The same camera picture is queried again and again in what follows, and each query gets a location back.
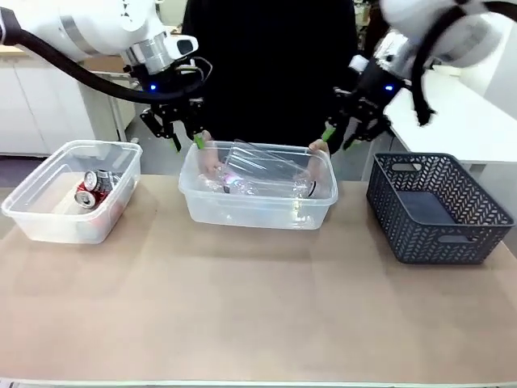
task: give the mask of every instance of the clear plastic bottle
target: clear plastic bottle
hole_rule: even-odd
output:
[[[200,190],[205,192],[225,192],[225,185],[220,176],[210,179],[205,174],[200,174],[197,178]]]
[[[222,181],[227,194],[246,196],[304,199],[316,189],[316,182],[310,179],[244,179],[230,171],[223,174]]]

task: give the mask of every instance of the person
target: person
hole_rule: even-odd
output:
[[[188,0],[183,34],[213,65],[201,91],[205,140],[338,150],[344,133],[320,136],[333,88],[354,86],[353,0]]]

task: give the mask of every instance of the red soda can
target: red soda can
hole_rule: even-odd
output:
[[[89,192],[84,183],[79,184],[74,199],[84,209],[93,209],[102,201],[100,193]]]
[[[117,185],[120,181],[121,175],[114,174],[114,183]],[[132,193],[132,190],[135,187],[135,182],[133,179],[130,179],[129,184],[121,193],[122,197],[127,197]],[[100,193],[100,202],[105,200],[109,196],[109,192]],[[94,218],[91,221],[79,222],[76,225],[76,229],[78,232],[78,236],[82,241],[87,241],[89,243],[100,243],[106,237],[106,233],[110,227],[115,224],[122,213],[124,212],[125,204],[117,201],[111,204],[109,209],[109,216],[103,215]]]

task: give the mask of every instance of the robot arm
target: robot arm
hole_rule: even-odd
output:
[[[338,125],[339,117],[346,115],[359,121],[345,149],[354,140],[371,141],[390,131],[384,109],[403,87],[412,92],[420,125],[427,124],[434,113],[422,89],[429,62],[438,58],[456,67],[475,65],[502,39],[489,12],[517,21],[517,0],[380,0],[380,5],[393,29],[370,62],[357,69],[361,75],[356,88],[351,93],[336,91],[342,108],[331,124]]]
[[[137,103],[169,103],[199,87],[166,92],[134,91],[84,70],[76,62],[89,57],[121,55],[131,70],[152,78],[175,73],[178,60],[198,49],[192,36],[172,36],[159,20],[154,0],[57,0],[13,2],[0,8],[0,43],[20,45],[87,86]]]

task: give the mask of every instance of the black cable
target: black cable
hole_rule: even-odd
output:
[[[80,83],[106,95],[110,95],[117,99],[125,99],[134,103],[170,103],[172,100],[188,96],[190,93],[203,86],[205,81],[203,78],[199,78],[191,85],[185,86],[183,89],[171,93],[135,91],[92,74],[90,71],[70,60],[66,55],[57,51],[50,44],[37,36],[32,35],[30,32],[22,30],[18,43],[36,53],[50,64],[56,66],[59,70],[67,73],[70,77],[77,79]]]
[[[209,61],[207,61],[206,59],[204,59],[203,57],[191,57],[191,59],[193,59],[194,61],[201,61],[206,66],[208,66],[208,73],[207,73],[206,77],[204,77],[205,80],[208,79],[210,77],[210,75],[212,74],[212,70],[213,70],[212,64]]]
[[[489,12],[504,15],[517,22],[517,5],[508,2],[483,2],[482,4]],[[423,93],[422,76],[425,71],[424,66],[439,38],[464,16],[466,14],[459,6],[454,6],[447,10],[432,26],[431,30],[427,32],[418,48],[413,69],[411,70],[411,92],[413,94],[414,110],[417,113],[420,125],[428,124],[431,120],[431,115],[435,113],[429,107],[429,103]]]

